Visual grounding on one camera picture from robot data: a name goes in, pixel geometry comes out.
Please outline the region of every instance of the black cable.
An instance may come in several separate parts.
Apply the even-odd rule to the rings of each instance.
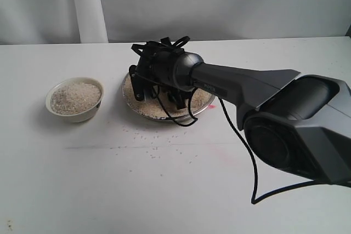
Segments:
[[[170,120],[172,120],[175,124],[177,124],[177,125],[179,125],[179,126],[181,126],[181,127],[189,127],[189,126],[191,126],[191,125],[193,125],[194,123],[197,122],[198,118],[196,118],[196,117],[193,115],[193,113],[191,112],[191,100],[192,100],[192,98],[193,98],[193,96],[194,96],[194,93],[196,92],[197,88],[195,88],[195,89],[192,90],[191,96],[190,96],[190,98],[188,99],[188,113],[189,113],[189,116],[193,119],[193,121],[192,121],[191,123],[187,123],[187,124],[183,124],[183,123],[177,122],[177,120],[176,120],[173,116],[171,116],[171,115],[169,114],[169,112],[168,112],[167,109],[165,108],[163,102],[161,101],[161,99],[160,99],[160,97],[159,97],[159,95],[158,95],[158,94],[160,93],[160,91],[159,91],[160,87],[157,86],[157,88],[158,88],[158,91],[156,92],[155,89],[154,89],[153,87],[151,87],[152,92],[156,95],[156,98],[157,98],[158,102],[160,103],[160,105],[161,105],[163,111],[166,113],[166,115],[168,116],[168,118],[170,118]]]
[[[256,160],[254,158],[253,152],[250,149],[249,145],[247,144],[247,142],[245,141],[245,139],[242,137],[242,135],[239,133],[239,131],[235,128],[235,126],[233,125],[233,122],[231,121],[227,109],[225,108],[224,102],[221,98],[219,98],[219,102],[220,105],[222,106],[224,115],[230,125],[230,127],[232,128],[232,130],[234,131],[234,133],[237,135],[237,137],[240,139],[240,141],[243,143],[243,145],[245,146],[246,150],[248,151],[251,161],[252,161],[252,165],[253,165],[253,175],[254,175],[254,181],[253,181],[253,191],[252,191],[252,197],[251,197],[251,204],[257,204],[258,202],[271,197],[273,195],[279,194],[279,193],[283,193],[289,190],[293,190],[293,189],[299,189],[301,187],[306,187],[306,186],[314,186],[314,185],[322,185],[323,183],[321,182],[316,182],[316,181],[307,181],[307,182],[303,182],[303,183],[299,183],[299,184],[295,184],[295,185],[291,185],[291,186],[285,186],[282,187],[280,189],[277,190],[273,190],[270,191],[258,198],[256,198],[256,194],[257,194],[257,187],[258,187],[258,172],[257,172],[257,164],[256,164]]]

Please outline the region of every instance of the white curtain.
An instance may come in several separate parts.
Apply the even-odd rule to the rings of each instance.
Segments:
[[[0,44],[343,36],[350,24],[350,0],[0,0]]]

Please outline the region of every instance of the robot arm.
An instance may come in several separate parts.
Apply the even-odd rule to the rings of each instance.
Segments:
[[[237,107],[238,128],[266,164],[319,183],[351,181],[351,91],[344,81],[210,65],[182,44],[148,42],[147,53],[133,46],[140,55],[129,70],[136,99],[143,90],[136,80],[184,92],[201,88]]]

